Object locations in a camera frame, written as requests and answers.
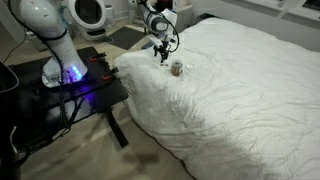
white bedsheet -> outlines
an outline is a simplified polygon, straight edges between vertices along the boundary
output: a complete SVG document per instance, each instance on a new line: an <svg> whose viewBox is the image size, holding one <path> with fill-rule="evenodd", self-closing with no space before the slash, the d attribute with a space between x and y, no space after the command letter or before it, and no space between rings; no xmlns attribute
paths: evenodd
<svg viewBox="0 0 320 180"><path fill-rule="evenodd" d="M320 54L221 19L180 37L182 77L116 60L136 122L197 179L320 179Z"/></svg>

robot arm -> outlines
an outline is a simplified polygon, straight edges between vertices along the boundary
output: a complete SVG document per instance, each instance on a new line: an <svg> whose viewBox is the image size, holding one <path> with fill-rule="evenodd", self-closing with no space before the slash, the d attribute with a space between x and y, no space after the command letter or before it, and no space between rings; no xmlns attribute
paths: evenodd
<svg viewBox="0 0 320 180"><path fill-rule="evenodd" d="M165 9L161 13L158 13L150 4L148 0L138 0L137 1L141 11L142 18L148 29L154 34L149 35L148 38L155 45L155 56L159 52L161 54L161 63L168 58L170 52L169 42L173 40L175 31L174 26L177 22L177 14Z"/></svg>

floor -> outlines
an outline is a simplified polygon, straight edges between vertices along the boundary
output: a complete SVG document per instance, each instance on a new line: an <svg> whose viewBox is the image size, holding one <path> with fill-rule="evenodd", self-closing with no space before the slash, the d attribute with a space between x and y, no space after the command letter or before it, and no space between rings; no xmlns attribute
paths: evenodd
<svg viewBox="0 0 320 180"><path fill-rule="evenodd" d="M107 29L111 34L123 26L140 31L138 26L128 25L127 19L117 21ZM137 51L147 42L144 38L129 51ZM0 59L17 45L0 24ZM106 52L107 61L114 60L126 50L106 43L87 42L77 35L77 49L94 46L98 52ZM7 64L18 64L49 56L47 51L38 52L29 43L14 51ZM123 103L114 107L114 116L129 141L121 149L102 114L94 115L73 126L72 131L47 148L32 155L20 169L21 180L163 180L192 179L181 162L162 148L132 121Z"/></svg>

white wall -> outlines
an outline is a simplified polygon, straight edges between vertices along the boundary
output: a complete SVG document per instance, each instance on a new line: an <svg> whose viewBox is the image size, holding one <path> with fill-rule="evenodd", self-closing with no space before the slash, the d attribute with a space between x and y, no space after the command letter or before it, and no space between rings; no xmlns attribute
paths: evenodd
<svg viewBox="0 0 320 180"><path fill-rule="evenodd" d="M241 4L243 2L239 0L192 0L192 3L196 16L208 12L221 18L267 32L281 40L293 42L304 48L320 52L320 30L316 28L320 27L319 22L314 21L314 24L311 24L315 28L308 27L282 19L283 14L277 13L275 10L256 5L248 8L250 3L249 6L244 7Z"/></svg>
<svg viewBox="0 0 320 180"><path fill-rule="evenodd" d="M128 17L128 0L104 0L104 3L113 6L115 19Z"/></svg>

white bed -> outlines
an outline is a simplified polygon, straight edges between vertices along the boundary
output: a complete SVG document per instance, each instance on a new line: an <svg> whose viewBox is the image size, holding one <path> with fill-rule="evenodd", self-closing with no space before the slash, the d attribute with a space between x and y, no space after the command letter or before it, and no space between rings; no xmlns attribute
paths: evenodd
<svg viewBox="0 0 320 180"><path fill-rule="evenodd" d="M116 60L135 121L205 180L320 179L320 53L221 19Z"/></svg>

